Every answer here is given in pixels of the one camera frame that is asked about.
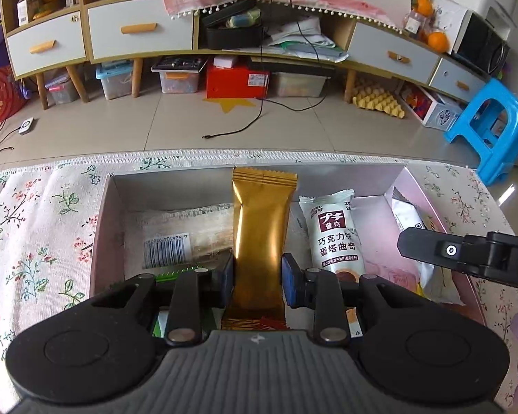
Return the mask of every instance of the barcode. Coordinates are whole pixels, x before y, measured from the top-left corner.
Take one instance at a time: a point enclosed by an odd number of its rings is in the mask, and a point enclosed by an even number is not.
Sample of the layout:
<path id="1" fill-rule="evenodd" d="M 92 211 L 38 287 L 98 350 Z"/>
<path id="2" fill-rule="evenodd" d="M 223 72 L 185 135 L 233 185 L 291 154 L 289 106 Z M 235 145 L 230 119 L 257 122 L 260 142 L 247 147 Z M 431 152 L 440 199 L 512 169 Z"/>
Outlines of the barcode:
<path id="1" fill-rule="evenodd" d="M 160 268 L 191 261 L 190 235 L 181 233 L 144 243 L 144 268 Z"/>

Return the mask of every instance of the gold snack wrapper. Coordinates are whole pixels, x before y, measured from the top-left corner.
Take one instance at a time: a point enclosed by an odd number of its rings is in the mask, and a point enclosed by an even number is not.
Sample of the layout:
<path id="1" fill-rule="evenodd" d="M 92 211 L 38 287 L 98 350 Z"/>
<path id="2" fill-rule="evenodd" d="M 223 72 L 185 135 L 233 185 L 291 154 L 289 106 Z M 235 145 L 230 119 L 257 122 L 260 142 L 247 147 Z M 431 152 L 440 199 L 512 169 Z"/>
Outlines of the gold snack wrapper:
<path id="1" fill-rule="evenodd" d="M 235 276 L 224 325 L 229 319 L 284 319 L 280 267 L 296 186 L 297 174 L 234 168 Z"/>

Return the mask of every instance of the yellow star sticker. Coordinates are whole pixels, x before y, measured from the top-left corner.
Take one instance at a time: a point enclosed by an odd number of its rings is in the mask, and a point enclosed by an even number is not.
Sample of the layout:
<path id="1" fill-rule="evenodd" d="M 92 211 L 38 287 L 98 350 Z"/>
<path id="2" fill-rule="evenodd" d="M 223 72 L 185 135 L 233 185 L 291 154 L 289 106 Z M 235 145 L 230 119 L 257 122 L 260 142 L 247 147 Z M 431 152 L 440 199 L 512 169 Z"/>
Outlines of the yellow star sticker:
<path id="1" fill-rule="evenodd" d="M 223 113 L 227 114 L 236 106 L 256 107 L 254 103 L 243 98 L 204 98 L 206 102 L 217 102 Z"/>

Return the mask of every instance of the yellow egg carton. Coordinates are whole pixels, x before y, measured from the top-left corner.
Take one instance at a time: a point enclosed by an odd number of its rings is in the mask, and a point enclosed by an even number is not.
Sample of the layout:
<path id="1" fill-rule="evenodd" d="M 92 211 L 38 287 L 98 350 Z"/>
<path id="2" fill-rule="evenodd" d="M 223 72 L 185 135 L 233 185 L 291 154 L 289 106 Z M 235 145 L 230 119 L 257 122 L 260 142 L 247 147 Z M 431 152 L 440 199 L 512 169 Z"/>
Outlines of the yellow egg carton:
<path id="1" fill-rule="evenodd" d="M 401 104 L 377 82 L 362 77 L 358 78 L 352 97 L 353 104 L 361 109 L 378 110 L 399 118 L 405 116 Z"/>

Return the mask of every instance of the orange drawer handle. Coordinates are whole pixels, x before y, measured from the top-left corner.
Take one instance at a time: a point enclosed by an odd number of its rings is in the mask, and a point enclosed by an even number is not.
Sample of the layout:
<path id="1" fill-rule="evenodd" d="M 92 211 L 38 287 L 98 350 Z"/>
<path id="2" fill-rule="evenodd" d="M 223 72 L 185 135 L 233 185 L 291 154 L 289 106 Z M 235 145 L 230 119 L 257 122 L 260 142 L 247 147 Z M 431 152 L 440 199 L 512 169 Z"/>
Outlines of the orange drawer handle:
<path id="1" fill-rule="evenodd" d="M 396 62 L 401 62 L 402 64 L 410 64 L 410 59 L 408 57 L 398 55 L 393 51 L 388 51 L 388 56 L 390 57 L 390 59 L 393 59 Z"/>
<path id="2" fill-rule="evenodd" d="M 138 34 L 139 32 L 152 32 L 155 31 L 157 23 L 142 23 L 142 24 L 129 24 L 121 27 L 123 34 Z"/>
<path id="3" fill-rule="evenodd" d="M 32 48 L 30 48 L 29 53 L 31 53 L 32 55 L 37 55 L 39 53 L 43 53 L 45 51 L 48 51 L 49 49 L 54 48 L 55 44 L 56 44 L 55 40 L 40 43 L 39 45 L 35 45 Z"/>
<path id="4" fill-rule="evenodd" d="M 457 81 L 457 87 L 464 91 L 470 91 L 470 87 L 468 87 L 464 82 Z"/>

